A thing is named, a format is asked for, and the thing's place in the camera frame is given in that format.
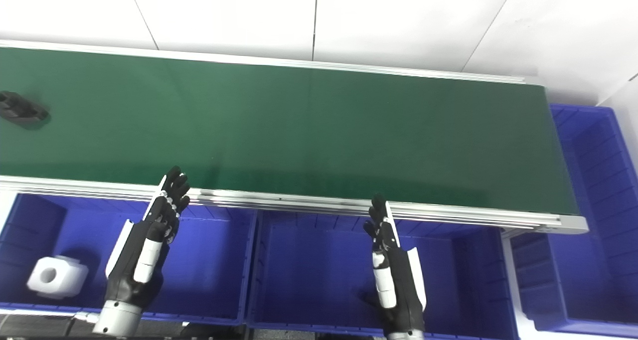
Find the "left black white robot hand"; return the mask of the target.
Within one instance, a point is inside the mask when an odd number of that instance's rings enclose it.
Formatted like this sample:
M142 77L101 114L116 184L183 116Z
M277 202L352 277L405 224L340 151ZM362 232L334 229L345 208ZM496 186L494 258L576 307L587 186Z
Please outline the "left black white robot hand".
M145 310L161 288L162 265L189 206L188 177L172 167L153 192L141 220L125 223L107 263L105 301Z

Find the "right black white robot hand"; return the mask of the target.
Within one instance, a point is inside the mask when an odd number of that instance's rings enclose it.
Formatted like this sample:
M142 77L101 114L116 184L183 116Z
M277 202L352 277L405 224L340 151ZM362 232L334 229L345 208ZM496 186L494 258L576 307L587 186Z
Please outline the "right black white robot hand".
M400 243L389 202L375 194L364 230L373 244L372 264L383 333L388 340L423 340L427 304L418 249Z

